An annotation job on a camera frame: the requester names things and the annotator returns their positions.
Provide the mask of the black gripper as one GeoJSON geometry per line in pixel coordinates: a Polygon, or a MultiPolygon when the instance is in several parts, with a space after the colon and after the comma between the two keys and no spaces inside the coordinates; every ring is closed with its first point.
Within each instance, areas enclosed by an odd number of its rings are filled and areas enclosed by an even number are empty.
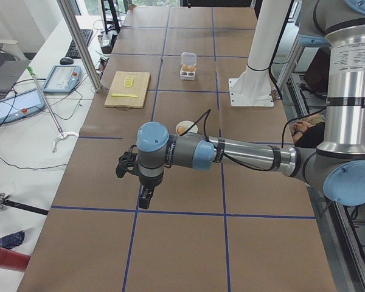
{"type": "Polygon", "coordinates": [[[144,188],[139,195],[140,209],[148,209],[148,201],[152,199],[155,187],[162,183],[163,176],[163,173],[154,177],[145,176],[143,174],[139,175],[139,181],[144,188]]]}

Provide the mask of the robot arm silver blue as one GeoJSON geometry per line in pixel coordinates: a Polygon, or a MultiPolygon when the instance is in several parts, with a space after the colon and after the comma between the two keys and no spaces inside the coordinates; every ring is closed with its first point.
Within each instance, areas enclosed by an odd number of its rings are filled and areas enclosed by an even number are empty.
{"type": "Polygon", "coordinates": [[[365,203],[365,1],[304,1],[300,30],[331,46],[324,139],[317,148],[177,136],[161,123],[145,123],[135,163],[140,208],[149,207],[166,165],[208,170],[224,160],[297,178],[346,206],[365,203]]]}

